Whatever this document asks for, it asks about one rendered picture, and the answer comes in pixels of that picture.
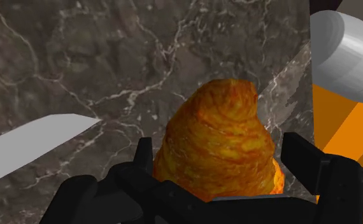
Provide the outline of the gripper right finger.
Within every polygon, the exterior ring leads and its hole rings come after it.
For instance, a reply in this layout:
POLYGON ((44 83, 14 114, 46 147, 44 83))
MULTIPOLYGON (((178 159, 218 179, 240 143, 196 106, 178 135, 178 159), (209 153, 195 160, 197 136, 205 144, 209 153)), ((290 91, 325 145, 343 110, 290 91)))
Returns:
POLYGON ((363 167, 328 154, 295 132, 283 134, 281 162, 320 198, 312 224, 363 224, 363 167))

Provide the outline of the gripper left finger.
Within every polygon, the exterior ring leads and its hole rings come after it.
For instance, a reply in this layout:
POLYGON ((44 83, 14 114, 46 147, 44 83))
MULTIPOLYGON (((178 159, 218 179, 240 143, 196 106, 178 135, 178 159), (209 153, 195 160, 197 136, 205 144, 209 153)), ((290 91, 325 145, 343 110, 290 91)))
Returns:
POLYGON ((205 224, 205 202, 152 172, 152 140, 142 137, 133 161, 114 165, 104 179, 65 180, 39 224, 205 224))

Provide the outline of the orange flaky pastry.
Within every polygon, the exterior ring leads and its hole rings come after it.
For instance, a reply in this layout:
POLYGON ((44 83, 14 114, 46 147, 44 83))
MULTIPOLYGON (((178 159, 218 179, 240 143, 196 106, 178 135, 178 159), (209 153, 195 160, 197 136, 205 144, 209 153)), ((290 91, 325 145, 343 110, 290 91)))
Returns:
POLYGON ((283 193, 285 175, 257 104, 255 85, 247 80, 212 80, 198 88, 166 126, 154 178, 205 202, 283 193))

